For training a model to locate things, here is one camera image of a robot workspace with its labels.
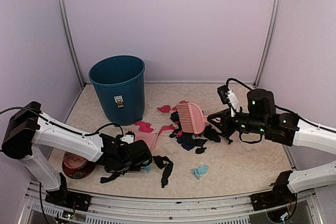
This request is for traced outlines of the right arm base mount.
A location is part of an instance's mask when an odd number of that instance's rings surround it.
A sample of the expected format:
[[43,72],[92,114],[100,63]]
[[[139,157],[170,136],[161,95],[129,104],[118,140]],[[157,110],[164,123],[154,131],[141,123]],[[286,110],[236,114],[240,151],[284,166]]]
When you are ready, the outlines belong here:
[[281,172],[269,191],[255,193],[250,196],[254,211],[278,207],[297,200],[297,194],[289,188],[289,176],[293,171]]

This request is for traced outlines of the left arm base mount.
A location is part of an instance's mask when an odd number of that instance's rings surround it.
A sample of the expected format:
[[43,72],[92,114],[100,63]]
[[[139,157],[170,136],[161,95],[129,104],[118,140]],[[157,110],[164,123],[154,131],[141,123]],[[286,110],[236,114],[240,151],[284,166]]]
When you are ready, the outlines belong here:
[[62,173],[59,173],[60,187],[55,191],[48,191],[45,198],[47,203],[56,206],[66,207],[74,211],[87,212],[91,203],[92,197],[88,194],[69,191],[67,188],[66,178]]

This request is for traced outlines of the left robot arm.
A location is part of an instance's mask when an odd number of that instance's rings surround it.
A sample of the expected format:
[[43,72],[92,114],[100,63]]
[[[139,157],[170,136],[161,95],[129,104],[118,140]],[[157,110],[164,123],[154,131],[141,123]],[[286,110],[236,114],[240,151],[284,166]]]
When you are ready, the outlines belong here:
[[128,170],[138,170],[152,163],[152,154],[143,140],[127,143],[125,134],[112,137],[99,131],[88,133],[53,119],[41,111],[38,102],[16,107],[9,120],[1,150],[9,158],[20,161],[39,180],[48,193],[66,206],[73,201],[66,179],[56,172],[39,146],[49,146],[79,155],[89,162],[103,166],[111,182]]

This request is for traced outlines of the pink plastic hand brush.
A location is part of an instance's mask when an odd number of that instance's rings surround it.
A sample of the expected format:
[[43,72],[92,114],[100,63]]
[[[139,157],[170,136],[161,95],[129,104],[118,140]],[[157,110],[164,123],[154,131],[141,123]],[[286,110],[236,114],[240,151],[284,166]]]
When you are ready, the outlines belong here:
[[188,102],[178,107],[178,115],[184,133],[201,134],[208,123],[207,116],[195,103]]

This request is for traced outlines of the pink plastic dustpan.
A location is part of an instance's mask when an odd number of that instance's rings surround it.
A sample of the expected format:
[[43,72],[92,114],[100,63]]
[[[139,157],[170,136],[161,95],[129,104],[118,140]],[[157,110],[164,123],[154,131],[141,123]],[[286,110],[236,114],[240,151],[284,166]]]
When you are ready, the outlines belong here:
[[135,132],[135,141],[143,140],[150,151],[153,151],[156,140],[158,138],[157,133]]

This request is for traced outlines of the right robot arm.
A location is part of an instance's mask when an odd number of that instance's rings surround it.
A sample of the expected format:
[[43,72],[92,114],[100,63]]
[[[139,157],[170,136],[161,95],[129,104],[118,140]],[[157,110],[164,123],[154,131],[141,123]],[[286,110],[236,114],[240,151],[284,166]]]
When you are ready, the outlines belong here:
[[[335,154],[335,129],[312,123],[287,109],[276,110],[274,95],[264,89],[247,93],[248,112],[226,109],[207,117],[221,135],[229,138],[233,133],[258,134],[261,138],[285,146],[309,147]],[[335,184],[335,162],[306,170],[289,170],[279,174],[269,201],[281,204],[290,193]]]

